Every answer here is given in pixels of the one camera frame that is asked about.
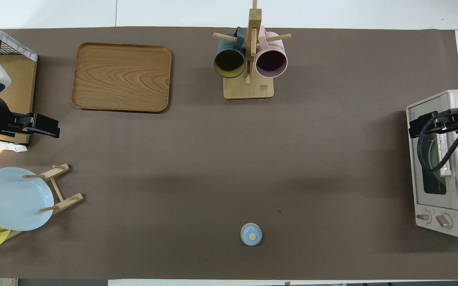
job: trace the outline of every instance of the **blue lid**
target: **blue lid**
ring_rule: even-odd
[[[246,245],[255,246],[262,239],[262,231],[257,224],[250,222],[241,228],[240,236]]]

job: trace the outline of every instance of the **gray mat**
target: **gray mat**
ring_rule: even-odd
[[[275,29],[293,34],[275,95],[227,101],[214,31],[231,29],[8,31],[40,55],[34,111],[62,130],[0,168],[69,163],[60,188],[86,200],[0,246],[0,277],[458,279],[458,238],[414,224],[404,112],[458,89],[454,32]],[[169,47],[167,111],[74,107],[84,42]]]

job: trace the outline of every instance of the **blue mug handle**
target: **blue mug handle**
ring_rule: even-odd
[[[236,38],[236,42],[234,43],[234,49],[241,50],[243,46],[243,42],[245,41],[245,37],[243,36],[245,31],[242,27],[237,27],[234,33],[234,37]]]

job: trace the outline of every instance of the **mug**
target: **mug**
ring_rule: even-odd
[[[264,26],[260,27],[259,44],[256,49],[256,70],[264,77],[277,77],[287,69],[287,56],[282,40],[266,41],[266,38],[273,36],[278,34],[266,31]]]
[[[220,39],[218,40],[217,50],[213,67],[218,74],[225,78],[235,78],[245,70],[245,31],[242,27],[237,27],[233,35],[236,42]]]

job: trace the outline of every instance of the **mug handle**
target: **mug handle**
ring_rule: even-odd
[[[245,38],[243,35],[245,34],[245,31],[243,30],[242,27],[237,27],[236,31],[234,33],[234,37],[236,37],[236,42],[234,43],[234,49],[240,50],[241,47],[243,46],[243,42],[245,41]]]
[[[261,26],[259,28],[259,36],[258,36],[259,44],[261,46],[261,49],[268,49],[268,42],[266,41],[266,29],[264,26]]]

